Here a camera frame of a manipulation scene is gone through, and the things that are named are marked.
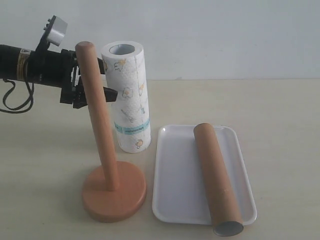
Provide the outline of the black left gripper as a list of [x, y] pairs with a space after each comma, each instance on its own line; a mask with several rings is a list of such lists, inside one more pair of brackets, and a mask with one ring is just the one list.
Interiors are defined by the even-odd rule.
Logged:
[[[101, 75], [105, 74], [105, 64], [97, 58]], [[62, 49], [61, 52], [45, 50], [41, 53], [32, 51], [27, 63], [26, 77], [28, 82], [60, 88], [60, 103], [70, 104], [74, 109], [87, 105], [84, 87], [76, 77], [79, 65], [73, 50]], [[103, 87], [105, 101], [112, 103], [117, 100], [118, 91]]]

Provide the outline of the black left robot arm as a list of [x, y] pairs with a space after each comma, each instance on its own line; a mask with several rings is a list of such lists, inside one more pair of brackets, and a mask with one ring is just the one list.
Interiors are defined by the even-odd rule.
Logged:
[[42, 60], [36, 52], [14, 46], [0, 46], [0, 77], [23, 82], [24, 73], [29, 83], [60, 88], [60, 102], [74, 109], [87, 105], [85, 90], [76, 57], [72, 50], [61, 52], [46, 50]]

